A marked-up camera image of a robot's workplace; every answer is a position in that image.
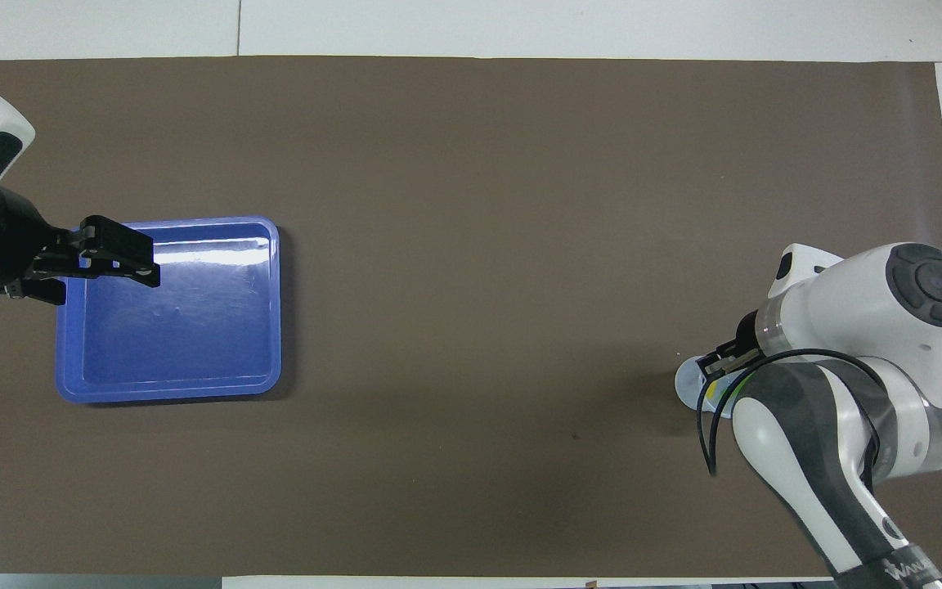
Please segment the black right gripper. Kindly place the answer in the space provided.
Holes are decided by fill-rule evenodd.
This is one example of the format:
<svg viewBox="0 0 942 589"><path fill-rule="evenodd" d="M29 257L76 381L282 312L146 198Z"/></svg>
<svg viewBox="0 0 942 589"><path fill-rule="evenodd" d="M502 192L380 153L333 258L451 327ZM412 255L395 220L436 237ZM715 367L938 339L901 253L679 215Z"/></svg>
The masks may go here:
<svg viewBox="0 0 942 589"><path fill-rule="evenodd" d="M760 344L756 338L756 313L741 318L735 332L733 348L715 349L700 357L702 375L725 375L739 370L738 365L756 362L760 357Z"/></svg>

